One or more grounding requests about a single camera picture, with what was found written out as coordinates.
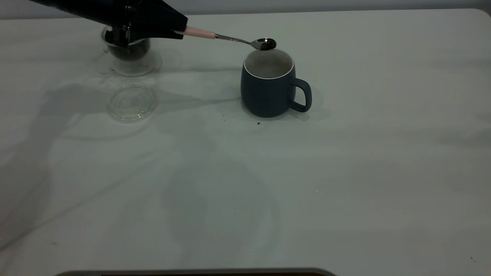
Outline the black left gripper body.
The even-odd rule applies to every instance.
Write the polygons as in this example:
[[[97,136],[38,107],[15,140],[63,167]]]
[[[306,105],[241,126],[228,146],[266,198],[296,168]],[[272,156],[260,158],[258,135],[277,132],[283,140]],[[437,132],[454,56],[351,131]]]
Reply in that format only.
[[[107,26],[144,30],[169,30],[164,22],[166,3],[163,0],[100,0],[99,16]]]

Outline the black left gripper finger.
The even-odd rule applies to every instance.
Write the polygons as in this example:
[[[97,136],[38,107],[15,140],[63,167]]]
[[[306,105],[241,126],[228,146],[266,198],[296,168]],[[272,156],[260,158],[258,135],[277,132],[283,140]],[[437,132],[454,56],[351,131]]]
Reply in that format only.
[[[158,19],[160,19],[166,27],[171,30],[184,32],[188,23],[188,18],[171,7],[163,0],[154,0],[157,5],[155,11],[157,12]]]
[[[183,37],[184,35],[176,33],[174,30],[168,28],[143,28],[132,30],[132,41],[147,38],[183,39]]]

